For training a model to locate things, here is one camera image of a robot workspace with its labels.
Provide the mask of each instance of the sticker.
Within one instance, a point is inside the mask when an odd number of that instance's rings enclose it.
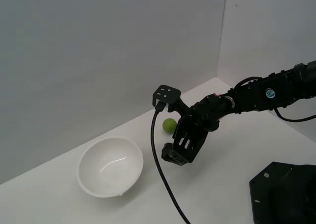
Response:
[[[268,88],[266,90],[266,96],[270,99],[274,98],[276,96],[276,93],[273,91],[273,89]]]

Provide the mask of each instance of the white wall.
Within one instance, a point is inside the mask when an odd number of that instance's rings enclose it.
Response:
[[[316,60],[315,0],[226,0],[217,76],[234,86]],[[316,99],[280,109],[287,118],[316,114]],[[316,120],[289,123],[316,141]]]
[[[216,75],[225,0],[0,0],[0,183]]]

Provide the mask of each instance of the white table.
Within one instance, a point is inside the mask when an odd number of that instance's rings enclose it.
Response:
[[[183,94],[188,105],[211,93],[229,89],[214,78]],[[3,224],[182,224],[155,167],[150,146],[149,111],[0,186]],[[171,136],[157,119],[159,156]],[[107,136],[134,140],[144,154],[144,169],[125,195],[95,198],[76,181],[78,159],[86,148]],[[192,164],[182,167],[161,161],[174,194],[192,224],[251,224],[248,182],[272,161],[316,165],[316,144],[268,112],[229,115],[208,135]]]

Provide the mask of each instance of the black wire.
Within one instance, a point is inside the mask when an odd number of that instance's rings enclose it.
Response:
[[[245,78],[244,80],[242,80],[239,83],[237,83],[234,89],[241,87],[242,85],[244,85],[245,83],[247,83],[249,81],[258,80],[258,79],[261,79],[261,78],[260,77],[248,77],[248,78]]]
[[[157,169],[159,171],[159,174],[161,176],[161,179],[164,183],[164,186],[166,186],[166,189],[170,195],[170,198],[174,204],[174,206],[176,207],[176,209],[178,210],[180,216],[183,218],[183,220],[185,221],[186,224],[191,224],[189,222],[189,220],[187,219],[187,217],[184,215],[184,213],[182,212],[177,200],[175,199],[171,189],[170,189],[170,186],[162,172],[162,169],[160,167],[160,164],[159,164],[159,160],[158,160],[158,157],[157,157],[157,153],[156,153],[156,148],[155,148],[155,142],[154,142],[154,130],[155,130],[155,123],[156,123],[156,119],[157,119],[157,115],[159,114],[159,112],[155,112],[154,114],[154,117],[153,117],[153,121],[152,121],[152,127],[151,127],[151,131],[150,131],[150,140],[151,140],[151,144],[152,144],[152,150],[153,150],[153,155],[154,155],[154,160],[155,160],[155,163],[156,163],[156,166],[157,166]]]
[[[283,119],[287,122],[293,122],[293,123],[296,123],[296,122],[304,122],[304,121],[308,121],[308,120],[311,120],[311,119],[315,119],[316,118],[316,115],[313,115],[313,116],[310,116],[310,117],[306,117],[306,118],[303,118],[303,119],[287,119],[287,118],[284,118],[280,112],[278,111],[277,108],[275,108],[275,112],[276,112],[276,115],[280,118],[280,119]]]

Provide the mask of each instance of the green ball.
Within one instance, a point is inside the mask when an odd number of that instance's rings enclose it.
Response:
[[[177,127],[177,122],[174,119],[166,119],[163,123],[162,123],[162,128],[165,132],[167,132],[168,134],[173,134],[174,131],[176,130]]]

